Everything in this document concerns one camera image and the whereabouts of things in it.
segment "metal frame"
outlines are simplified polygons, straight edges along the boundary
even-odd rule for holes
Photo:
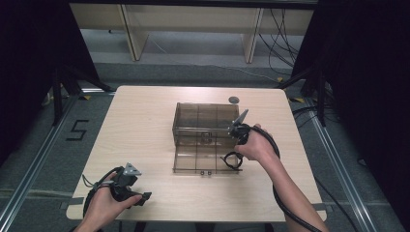
[[[307,106],[314,106],[314,103],[311,99],[306,99]],[[363,231],[378,231],[376,225],[371,218],[371,215],[367,209],[366,204],[364,203],[361,195],[359,194],[358,190],[353,183],[353,180],[350,178],[346,167],[343,164],[343,161],[340,158],[340,155],[337,152],[337,149],[326,130],[326,127],[322,127],[321,123],[315,117],[314,113],[311,111],[310,117],[313,117],[312,121],[316,128],[317,133],[319,134],[320,140],[322,141],[326,153],[331,160],[332,166],[337,174],[338,179],[340,180],[340,184],[343,187],[344,193],[349,200],[353,212],[358,219],[359,224],[362,227]]]

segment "transparent box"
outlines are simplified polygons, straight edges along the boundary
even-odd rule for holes
[[[239,117],[236,104],[177,103],[172,132],[175,143],[175,173],[238,173],[221,158],[233,151],[236,139],[228,127]],[[236,166],[238,159],[226,160]]]

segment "cable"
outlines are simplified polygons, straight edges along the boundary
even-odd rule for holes
[[[262,39],[263,43],[264,43],[264,44],[269,48],[269,50],[270,50],[269,58],[271,58],[271,55],[272,55],[272,52],[273,52],[273,53],[275,53],[275,55],[277,55],[277,57],[279,58],[279,60],[281,60],[283,63],[285,63],[286,65],[288,65],[288,66],[290,66],[290,67],[293,68],[293,64],[292,64],[292,63],[290,63],[289,61],[287,61],[286,59],[284,59],[277,51],[275,51],[275,50],[273,49],[273,47],[274,47],[275,44],[273,44],[272,46],[269,46],[268,43],[266,43],[266,41],[263,39],[263,37],[262,37],[261,34],[259,34],[259,37],[260,37],[260,39]]]
[[[159,50],[161,50],[164,54],[167,54],[167,55],[169,54],[165,49],[163,49],[161,46],[159,46],[154,39],[152,39],[152,38],[149,38],[149,39],[150,39],[150,41],[152,41],[152,42],[154,43],[154,45],[155,45]],[[218,66],[218,65],[198,65],[198,64],[194,64],[194,63],[190,63],[190,62],[179,62],[179,61],[176,61],[176,60],[173,60],[173,59],[170,59],[170,58],[167,58],[167,59],[169,59],[170,61],[172,61],[172,62],[174,62],[174,63],[177,63],[177,64],[192,65],[192,66],[198,66],[198,67],[217,67],[217,68],[226,69],[226,70],[239,71],[239,72],[242,72],[242,73],[245,73],[245,74],[248,74],[248,75],[253,75],[253,76],[268,78],[268,79],[270,79],[270,80],[272,80],[272,81],[274,81],[274,82],[276,82],[276,83],[280,83],[280,81],[275,80],[274,78],[269,77],[269,76],[267,76],[267,75],[251,73],[251,72],[247,72],[247,71],[244,71],[244,70],[241,70],[241,69],[237,69],[237,68],[231,68],[231,67],[226,67],[226,66]]]
[[[260,135],[262,135],[264,138],[266,138],[269,143],[271,144],[272,148],[274,149],[275,153],[277,154],[278,158],[280,158],[280,152],[278,149],[278,145],[275,142],[274,138],[269,135],[266,131],[262,130],[259,127],[250,127],[246,124],[242,124],[241,125],[244,128],[248,128],[249,131],[255,131],[257,133],[259,133]],[[245,144],[247,142],[247,135],[244,135],[243,137],[239,137],[239,142],[238,144]],[[275,200],[277,201],[279,207],[283,210],[283,212],[289,216],[290,218],[292,218],[294,221],[296,221],[297,223],[299,223],[300,225],[302,225],[304,228],[308,229],[309,231],[313,231],[313,232],[320,232],[319,229],[317,229],[316,227],[314,227],[313,225],[309,224],[308,222],[306,222],[305,220],[301,219],[300,217],[296,216],[295,214],[293,214],[281,201],[280,197],[278,196],[277,191],[275,190],[275,187],[273,186],[273,192],[274,192],[274,197]]]
[[[288,50],[291,51],[291,49],[293,49],[293,52],[295,52],[295,53],[297,54],[299,51],[298,51],[296,48],[294,48],[293,46],[291,46],[291,45],[289,44],[289,41],[287,40],[287,35],[286,35],[286,33],[285,33],[285,36],[283,36],[283,34],[282,34],[282,32],[281,32],[281,26],[282,26],[282,25],[283,25],[283,28],[284,28],[284,32],[286,31],[286,29],[285,29],[285,23],[284,23],[285,9],[282,9],[282,22],[281,22],[280,26],[278,25],[277,19],[276,19],[275,16],[274,16],[274,12],[272,11],[272,9],[270,9],[270,10],[271,10],[271,16],[272,16],[272,18],[274,19],[275,24],[277,25],[278,34],[282,37],[283,41],[286,43],[286,45],[287,45],[287,47],[288,47]]]
[[[298,126],[298,129],[300,129],[301,127],[303,127],[308,121],[312,120],[313,118],[317,117],[317,114],[310,117],[309,119],[307,119],[306,121],[304,121],[300,126]]]

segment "black cable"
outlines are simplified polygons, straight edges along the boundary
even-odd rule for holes
[[[308,121],[312,120],[313,118],[317,117],[317,114],[310,117],[309,119],[307,119],[306,121],[304,121],[300,126],[298,126],[298,129],[300,129],[301,127],[303,127]]]
[[[272,53],[275,53],[275,54],[277,55],[277,57],[279,58],[279,60],[282,61],[283,63],[287,64],[288,66],[293,67],[293,65],[292,65],[289,61],[285,60],[282,56],[280,56],[280,54],[278,54],[278,53],[273,49],[273,47],[270,47],[270,46],[268,45],[268,43],[266,43],[266,41],[263,39],[262,35],[259,34],[259,37],[260,37],[260,39],[262,39],[263,43],[264,43],[264,44],[268,47],[268,49],[269,49],[268,63],[269,63],[269,67],[271,68],[271,70],[272,70],[273,72],[277,73],[277,74],[290,75],[290,73],[278,72],[278,71],[276,71],[276,70],[272,67],[272,65],[271,65],[271,55],[272,55]]]
[[[284,24],[284,11],[282,10],[282,22],[281,22],[280,26],[278,25],[277,19],[275,18],[274,12],[272,11],[272,9],[271,9],[271,16],[274,19],[275,25],[278,28],[278,34],[282,37],[283,41],[286,43],[286,45],[288,47],[288,49],[284,48],[284,50],[292,52],[291,50],[293,49],[296,53],[298,53],[299,51],[296,48],[294,48],[292,45],[289,44],[289,41],[287,40],[287,36],[283,36],[283,33],[281,32],[282,25],[283,25],[283,27],[285,27],[285,24]]]
[[[343,212],[343,214],[347,217],[349,220],[350,224],[352,225],[353,229],[358,232],[358,228],[356,227],[355,223],[353,222],[352,218],[347,214],[347,212],[344,210],[344,208],[338,203],[338,201],[335,199],[335,197],[325,188],[325,186],[315,177],[313,176],[314,180],[316,181],[319,186],[328,193],[328,195],[332,198],[332,200],[336,203],[336,205],[340,208],[340,210]]]
[[[286,65],[293,67],[293,64],[290,63],[289,61],[287,61],[286,59],[284,59],[277,51],[274,50],[274,46],[275,44],[273,44],[272,46],[268,45],[268,43],[266,43],[266,41],[263,39],[262,35],[259,34],[260,39],[262,39],[263,43],[268,47],[268,49],[270,50],[269,55],[272,55],[272,52],[277,55],[277,57],[279,58],[279,60],[281,60],[283,63],[285,63]]]
[[[282,23],[283,23],[283,33],[284,33],[284,38],[283,38],[283,40],[285,41],[285,43],[286,43],[286,45],[287,45],[287,48],[288,48],[288,51],[289,51],[289,56],[292,58],[292,60],[293,60],[293,63],[295,63],[295,56],[293,55],[293,52],[292,52],[292,50],[291,50],[291,45],[289,44],[289,41],[287,40],[287,34],[286,34],[286,23],[284,22],[284,15],[285,15],[285,13],[286,13],[286,9],[282,9],[281,10],[281,12],[282,12]]]
[[[226,160],[230,157],[235,155],[236,158],[239,160],[238,164],[236,166],[229,164]],[[223,162],[225,162],[226,166],[228,166],[230,169],[235,170],[235,171],[241,171],[241,169],[239,169],[239,167],[242,165],[242,162],[244,161],[244,156],[240,153],[237,152],[230,152],[228,154],[226,154],[223,158],[221,158],[223,160]]]
[[[81,175],[82,177],[82,182],[84,182],[84,186],[91,188],[93,186],[93,183],[87,180],[87,178],[84,176],[84,174]]]
[[[87,194],[87,198],[85,198],[85,202],[84,202],[84,208],[82,210],[82,215],[85,216],[85,213],[87,213],[88,207],[90,206],[90,202],[91,199],[94,197],[94,194],[96,194],[97,190],[99,189],[100,185],[102,184],[102,182],[109,176],[111,175],[111,173],[116,172],[121,170],[122,167],[115,167],[113,168],[111,171],[107,172],[98,182],[96,182],[93,185],[93,188],[88,192]]]
[[[269,143],[271,144],[272,148],[274,149],[275,153],[277,154],[277,156],[280,158],[280,153],[279,153],[279,149],[278,149],[278,145],[275,142],[274,138],[269,135],[267,132],[265,132],[264,130],[262,130],[259,127],[249,127],[250,130],[252,131],[256,131],[259,134],[261,134],[263,137],[265,137]],[[274,197],[279,205],[279,207],[283,210],[283,212],[289,216],[290,218],[292,218],[294,221],[296,221],[297,223],[299,223],[300,225],[302,225],[304,228],[308,229],[309,231],[312,232],[320,232],[319,229],[317,229],[316,227],[314,227],[313,225],[309,224],[308,222],[304,221],[303,219],[301,219],[300,217],[296,216],[295,214],[293,214],[281,201],[280,197],[278,196],[278,193],[275,190],[275,187],[273,187],[273,192],[274,192]]]

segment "wire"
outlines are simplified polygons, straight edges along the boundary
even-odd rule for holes
[[[157,43],[154,39],[149,38],[149,40],[152,41],[152,42],[154,43],[154,45],[155,45],[159,50],[161,50],[164,54],[169,55],[169,53],[168,53],[165,49],[163,49],[161,46],[159,46],[158,43]],[[226,69],[226,70],[239,71],[239,72],[242,72],[242,73],[245,73],[245,74],[248,74],[248,75],[253,75],[253,76],[257,76],[257,77],[264,77],[264,78],[270,79],[270,80],[272,80],[272,81],[274,81],[274,82],[276,82],[276,83],[280,83],[280,81],[275,80],[274,78],[269,77],[269,76],[267,76],[267,75],[251,73],[251,72],[247,72],[247,71],[244,71],[244,70],[241,70],[241,69],[237,69],[237,68],[226,67],[226,66],[219,66],[219,65],[198,65],[198,64],[194,64],[194,63],[190,63],[190,62],[180,62],[180,61],[176,61],[176,60],[173,60],[173,59],[170,59],[170,58],[167,58],[167,59],[170,60],[170,61],[172,61],[172,62],[174,62],[174,63],[177,63],[177,64],[192,65],[192,66],[198,66],[198,67],[217,67],[217,68]]]
[[[290,45],[289,41],[287,40],[286,28],[285,28],[285,23],[284,23],[285,9],[282,9],[282,11],[281,11],[282,12],[282,22],[280,23],[280,26],[278,25],[277,19],[274,16],[274,12],[272,11],[272,9],[270,9],[270,10],[271,10],[271,16],[274,19],[274,22],[275,22],[275,24],[277,25],[277,28],[278,28],[278,35],[280,35],[282,37],[283,41],[286,43],[286,45],[288,47],[288,49],[284,48],[284,50],[289,50],[289,51],[293,50],[292,53],[297,54],[299,51],[296,48],[294,48],[292,45]],[[282,25],[283,25],[285,36],[283,36],[283,34],[281,32]]]
[[[347,212],[344,210],[344,208],[338,203],[338,201],[336,200],[336,198],[325,188],[325,186],[319,181],[319,179],[317,179],[317,177],[313,176],[314,180],[316,181],[316,183],[323,189],[326,191],[326,193],[328,193],[328,195],[332,198],[332,200],[335,202],[335,204],[340,208],[340,210],[343,212],[343,214],[347,217],[347,219],[349,220],[350,224],[352,225],[353,229],[358,232],[358,228],[356,227],[355,223],[353,222],[352,218],[347,214]]]
[[[304,121],[300,126],[298,126],[298,129],[300,129],[301,127],[303,127],[308,121],[312,120],[313,118],[317,117],[317,114],[310,117],[309,119],[307,119],[306,121]]]
[[[84,186],[86,186],[88,188],[91,188],[93,186],[93,183],[88,181],[88,179],[85,177],[84,174],[82,174],[81,177],[82,177],[82,182],[84,182]]]
[[[281,60],[283,63],[285,63],[286,65],[288,65],[288,66],[290,66],[290,67],[293,68],[293,64],[292,64],[292,63],[290,63],[289,61],[287,61],[286,59],[284,59],[283,56],[281,56],[277,51],[274,50],[274,45],[275,45],[275,44],[273,44],[272,46],[270,46],[270,45],[268,45],[268,43],[266,43],[266,41],[263,39],[263,37],[262,37],[261,34],[259,34],[259,37],[260,37],[260,39],[262,39],[263,43],[269,48],[269,51],[270,51],[270,52],[269,52],[269,58],[271,58],[272,53],[274,53],[274,54],[279,58],[279,60]]]

